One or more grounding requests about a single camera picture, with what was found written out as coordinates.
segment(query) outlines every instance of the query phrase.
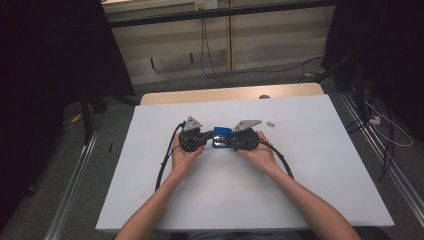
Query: dark background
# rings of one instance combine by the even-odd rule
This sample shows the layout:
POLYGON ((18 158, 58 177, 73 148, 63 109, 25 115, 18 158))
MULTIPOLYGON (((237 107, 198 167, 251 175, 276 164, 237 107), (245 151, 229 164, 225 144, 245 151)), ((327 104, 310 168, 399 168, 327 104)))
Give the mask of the dark background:
POLYGON ((350 54, 335 73, 338 90, 355 81, 356 64, 385 103, 424 139, 424 15, 419 1, 337 1, 324 68, 350 54))
POLYGON ((63 110, 97 84, 134 94, 98 0, 0 0, 0 231, 38 176, 63 110))

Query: white paper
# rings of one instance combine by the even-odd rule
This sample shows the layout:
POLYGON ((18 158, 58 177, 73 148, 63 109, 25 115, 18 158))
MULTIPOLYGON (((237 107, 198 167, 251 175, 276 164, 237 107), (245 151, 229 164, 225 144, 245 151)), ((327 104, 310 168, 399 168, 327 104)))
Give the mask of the white paper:
MULTIPOLYGON (((323 95, 136 107, 96 229, 119 230, 153 194, 172 132, 188 116, 203 124, 203 132, 233 128, 240 120, 262 120, 254 130, 263 131, 285 156, 296 181, 353 225, 394 224, 329 97, 323 95)), ((234 150, 214 149, 211 142, 157 226, 170 231, 306 227, 267 176, 234 150)))

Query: hand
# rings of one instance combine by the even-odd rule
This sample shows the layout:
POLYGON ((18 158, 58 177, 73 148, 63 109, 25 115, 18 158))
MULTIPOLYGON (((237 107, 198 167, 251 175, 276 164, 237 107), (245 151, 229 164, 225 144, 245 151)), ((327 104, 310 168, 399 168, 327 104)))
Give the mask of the hand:
POLYGON ((185 178, 193 169, 196 158, 202 154, 205 146, 200 146, 194 152, 186 152, 179 145, 179 135, 176 134, 174 141, 172 143, 172 149, 175 150, 172 152, 172 171, 171 175, 177 176, 179 179, 185 178))
MULTIPOLYGON (((262 131, 257 131, 259 138, 268 141, 262 131)), ((257 169, 263 173, 269 175, 272 170, 280 169, 275 162, 274 152, 271 148, 259 143, 258 147, 252 151, 239 149, 238 154, 249 159, 250 163, 253 164, 257 169)))

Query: person's right hand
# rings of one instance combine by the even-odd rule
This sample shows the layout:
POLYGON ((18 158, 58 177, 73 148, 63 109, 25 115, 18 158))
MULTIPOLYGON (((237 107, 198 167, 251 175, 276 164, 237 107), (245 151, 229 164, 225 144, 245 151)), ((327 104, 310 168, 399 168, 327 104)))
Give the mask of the person's right hand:
MULTIPOLYGON (((259 138, 269 142, 262 131, 257 131, 257 133, 259 138)), ((241 156, 249 159, 253 166, 267 175, 269 175, 272 170, 280 169, 275 162, 274 152, 272 149, 262 143, 259 143, 258 147, 252 151, 239 149, 237 152, 241 156)))

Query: wooden tabletop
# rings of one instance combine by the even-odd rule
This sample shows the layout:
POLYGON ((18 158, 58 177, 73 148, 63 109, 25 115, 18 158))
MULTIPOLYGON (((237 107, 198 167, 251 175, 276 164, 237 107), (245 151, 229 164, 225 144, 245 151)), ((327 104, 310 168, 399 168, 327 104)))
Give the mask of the wooden tabletop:
POLYGON ((284 98, 297 96, 323 95, 321 86, 317 83, 269 85, 238 88, 219 88, 206 90, 191 90, 179 92, 148 93, 141 99, 142 105, 166 103, 191 103, 226 101, 241 99, 258 99, 260 96, 284 98))

